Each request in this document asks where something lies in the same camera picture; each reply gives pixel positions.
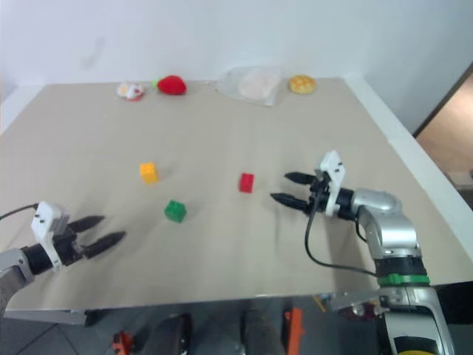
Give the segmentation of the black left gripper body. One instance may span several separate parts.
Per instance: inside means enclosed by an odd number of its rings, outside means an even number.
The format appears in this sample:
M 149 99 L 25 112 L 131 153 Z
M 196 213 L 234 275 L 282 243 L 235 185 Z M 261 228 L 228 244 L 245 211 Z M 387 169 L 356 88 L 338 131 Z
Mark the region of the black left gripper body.
M 57 234 L 52 238 L 63 266 L 69 266 L 85 258 L 84 247 L 77 243 L 78 234 L 81 232 L 84 232 L 84 229 L 67 228 L 63 234 Z

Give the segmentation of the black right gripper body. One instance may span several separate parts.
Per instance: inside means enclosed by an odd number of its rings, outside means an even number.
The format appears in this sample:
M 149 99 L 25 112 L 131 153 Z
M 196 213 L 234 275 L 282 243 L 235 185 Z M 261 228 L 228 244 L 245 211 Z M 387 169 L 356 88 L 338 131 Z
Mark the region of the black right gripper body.
M 329 175 L 327 173 L 322 173 L 320 176 L 304 174 L 304 181 L 310 186 L 310 196 L 304 213 L 325 212 L 329 196 Z

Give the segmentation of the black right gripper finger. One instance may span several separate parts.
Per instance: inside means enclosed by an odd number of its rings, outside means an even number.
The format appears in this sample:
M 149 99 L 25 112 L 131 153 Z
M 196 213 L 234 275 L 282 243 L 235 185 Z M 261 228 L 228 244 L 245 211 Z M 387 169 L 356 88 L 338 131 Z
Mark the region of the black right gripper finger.
M 270 196 L 283 206 L 299 211 L 307 211 L 309 209 L 309 203 L 307 201 L 298 199 L 293 195 L 286 193 L 271 193 Z
M 285 177 L 297 184 L 311 185 L 315 179 L 314 175 L 305 174 L 302 172 L 288 172 Z

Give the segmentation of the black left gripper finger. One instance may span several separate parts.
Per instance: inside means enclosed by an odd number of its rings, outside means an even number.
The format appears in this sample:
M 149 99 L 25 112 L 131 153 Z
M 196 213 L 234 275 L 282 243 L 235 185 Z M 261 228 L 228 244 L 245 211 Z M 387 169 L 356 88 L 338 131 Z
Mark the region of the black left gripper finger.
M 71 222 L 69 224 L 69 228 L 74 233 L 81 233 L 87 230 L 92 229 L 96 225 L 98 225 L 105 217 L 102 215 L 90 215 L 83 217 L 79 220 Z
M 118 231 L 99 238 L 95 243 L 83 247 L 83 255 L 93 258 L 118 244 L 126 236 L 125 231 Z

